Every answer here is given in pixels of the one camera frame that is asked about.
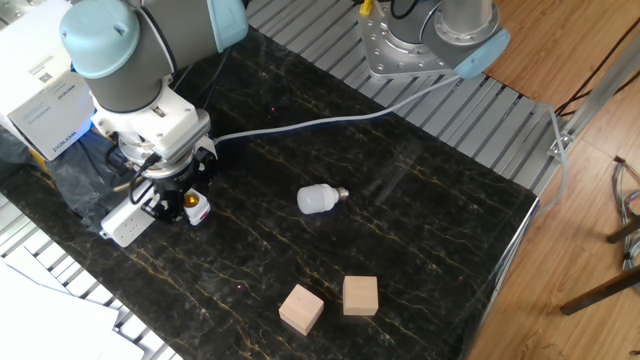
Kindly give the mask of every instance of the led bulb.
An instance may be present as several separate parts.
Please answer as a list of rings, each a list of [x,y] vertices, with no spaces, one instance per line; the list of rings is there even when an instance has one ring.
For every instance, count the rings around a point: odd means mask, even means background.
[[[298,190],[298,207],[304,214],[315,214],[333,209],[338,201],[349,196],[345,188],[334,189],[327,184],[312,185]]]

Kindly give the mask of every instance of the white box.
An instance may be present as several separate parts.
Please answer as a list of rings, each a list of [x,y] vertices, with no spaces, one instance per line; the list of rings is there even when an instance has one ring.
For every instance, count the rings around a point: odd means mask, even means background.
[[[47,160],[89,130],[95,110],[59,35],[70,8],[49,0],[0,31],[0,125]]]

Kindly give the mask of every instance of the marble surface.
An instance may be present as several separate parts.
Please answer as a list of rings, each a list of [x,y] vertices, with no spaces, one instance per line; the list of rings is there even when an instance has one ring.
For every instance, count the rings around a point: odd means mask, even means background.
[[[194,67],[182,95],[200,105],[217,61]],[[207,110],[219,136],[380,106],[252,31]],[[84,230],[32,168],[0,191],[185,359],[457,359],[536,199],[395,115],[218,154],[207,220],[156,222],[126,249]],[[351,195],[304,216],[296,193],[316,183]],[[345,275],[378,277],[375,316],[341,315]],[[278,316],[296,284],[325,302],[307,337]]]

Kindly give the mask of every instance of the black cable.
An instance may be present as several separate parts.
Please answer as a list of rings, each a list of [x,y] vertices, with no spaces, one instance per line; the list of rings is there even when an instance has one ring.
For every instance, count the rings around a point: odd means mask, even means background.
[[[629,80],[627,80],[624,84],[620,85],[618,90],[616,90],[616,92],[613,93],[613,95],[619,94],[622,90],[624,90],[629,85],[631,85],[631,83],[636,81],[639,77],[640,77],[640,70],[638,70],[635,74],[633,74],[633,76],[630,77]],[[593,91],[593,90],[587,91],[586,93],[584,93],[584,94],[576,97],[575,99],[573,99],[573,101],[571,101],[571,102],[574,102],[574,101],[577,101],[577,100],[580,100],[582,98],[585,98],[585,97],[589,96],[589,94],[591,94],[591,91]],[[558,116],[569,116],[569,115],[573,115],[575,113],[576,113],[575,111],[569,111],[569,112],[566,112],[566,113],[562,113],[562,114],[560,114]]]
[[[180,76],[180,79],[178,79],[178,81],[176,81],[176,83],[173,85],[173,87],[171,87],[171,89],[176,90],[178,88],[178,86],[180,86],[180,84],[182,83],[182,80],[184,80],[184,78],[187,76],[189,71],[191,71],[191,69],[193,69],[193,64],[189,65],[187,70],[185,70],[184,73],[182,73],[182,76]]]
[[[411,12],[413,12],[413,9],[415,9],[416,5],[418,5],[418,1],[419,0],[413,0],[413,3],[411,3],[411,6],[409,6],[409,9],[405,11],[404,14],[398,15],[396,14],[396,6],[395,6],[396,0],[391,0],[391,3],[389,4],[389,8],[391,9],[391,16],[393,16],[393,18],[396,20],[402,20],[406,18],[411,14]]]
[[[598,73],[598,71],[600,71],[600,69],[602,69],[602,67],[604,66],[604,64],[609,60],[609,58],[613,55],[613,53],[618,49],[618,47],[620,47],[620,45],[622,44],[622,42],[629,36],[629,34],[631,34],[631,32],[633,31],[633,29],[635,29],[638,24],[640,24],[640,18],[638,18],[630,27],[629,29],[627,29],[627,31],[622,35],[622,37],[620,39],[618,39],[618,41],[616,42],[616,44],[613,46],[613,48],[611,48],[611,50],[609,51],[609,53],[607,54],[607,56],[604,57],[604,59],[602,59],[602,61],[600,62],[600,64],[595,68],[595,70],[593,70],[593,72],[591,73],[591,75],[589,75],[589,77],[587,78],[587,80],[585,80],[582,85],[580,86],[580,88],[578,88],[578,90],[573,94],[573,96],[571,96],[571,98],[569,98],[569,100],[567,100],[567,102],[565,102],[564,104],[560,105],[557,109],[556,109],[556,114],[561,114],[562,112],[564,112],[567,107],[574,101],[576,101],[576,98],[580,95],[580,93],[582,92],[582,90],[584,90],[585,87],[587,87],[587,85],[589,85],[589,82],[591,82],[591,80],[593,80],[593,78],[596,76],[596,74]]]
[[[233,51],[233,47],[229,47],[224,51],[224,54],[222,55],[222,60],[220,61],[220,65],[218,65],[218,69],[216,70],[215,74],[213,74],[213,77],[211,78],[211,80],[209,80],[209,83],[203,88],[203,91],[204,91],[207,87],[211,86],[211,89],[209,89],[209,94],[207,94],[207,98],[204,101],[204,105],[202,106],[202,108],[205,110],[209,105],[209,102],[211,102],[213,93],[216,91],[216,88],[218,87],[218,80],[220,79],[220,74],[222,73],[222,69],[224,68],[224,65],[227,63],[229,56],[231,55],[231,51]]]
[[[148,168],[152,167],[155,163],[160,161],[160,159],[161,159],[160,156],[157,155],[157,154],[153,154],[153,155],[149,156],[147,158],[147,160],[144,161],[142,166],[140,166],[140,169],[138,169],[138,171],[136,171],[136,174],[133,176],[133,179],[131,179],[131,181],[129,182],[129,201],[131,201],[131,203],[133,205],[138,205],[138,203],[140,203],[140,201],[142,199],[144,199],[144,196],[147,194],[147,192],[149,192],[149,189],[151,189],[153,187],[153,184],[151,186],[148,186],[137,199],[134,199],[133,198],[133,189],[136,187],[136,182],[137,182],[138,178]]]

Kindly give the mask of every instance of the wooden block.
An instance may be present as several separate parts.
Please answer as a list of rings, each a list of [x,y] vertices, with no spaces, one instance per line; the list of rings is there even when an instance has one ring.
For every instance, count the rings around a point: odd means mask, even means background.
[[[342,285],[345,315],[373,316],[378,311],[378,278],[345,276]]]
[[[309,290],[296,285],[280,307],[279,313],[282,320],[306,336],[323,309],[324,301]]]

